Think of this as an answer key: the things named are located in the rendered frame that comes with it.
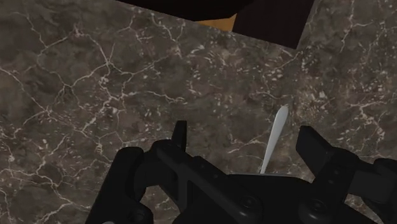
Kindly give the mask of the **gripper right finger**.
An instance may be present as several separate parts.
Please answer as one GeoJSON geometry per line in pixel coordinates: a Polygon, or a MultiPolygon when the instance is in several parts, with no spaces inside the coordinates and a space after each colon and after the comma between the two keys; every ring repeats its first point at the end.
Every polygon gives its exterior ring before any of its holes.
{"type": "Polygon", "coordinates": [[[384,224],[397,224],[397,160],[378,158],[370,164],[304,125],[296,151],[315,176],[298,206],[303,224],[373,224],[345,204],[348,195],[361,197],[384,224]]]}

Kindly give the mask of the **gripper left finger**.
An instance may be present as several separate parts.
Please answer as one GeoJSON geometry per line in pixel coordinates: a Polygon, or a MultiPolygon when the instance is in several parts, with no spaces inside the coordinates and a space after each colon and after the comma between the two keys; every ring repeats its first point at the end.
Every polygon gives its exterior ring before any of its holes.
{"type": "Polygon", "coordinates": [[[179,209],[172,224],[260,224],[261,202],[231,176],[186,152],[187,122],[176,122],[172,137],[149,151],[120,149],[85,224],[154,224],[141,200],[159,186],[179,209]]]}

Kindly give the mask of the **white utensil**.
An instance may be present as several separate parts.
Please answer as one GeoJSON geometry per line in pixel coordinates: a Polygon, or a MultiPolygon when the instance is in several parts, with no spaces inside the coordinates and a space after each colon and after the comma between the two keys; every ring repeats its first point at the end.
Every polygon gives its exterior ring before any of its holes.
{"type": "Polygon", "coordinates": [[[261,165],[260,174],[264,174],[267,169],[268,163],[270,162],[270,158],[274,152],[275,146],[278,142],[278,139],[281,135],[283,127],[286,123],[288,114],[289,114],[288,107],[282,106],[279,108],[279,110],[277,111],[277,113],[275,115],[272,129],[270,131],[267,147],[265,150],[263,162],[261,165]]]}

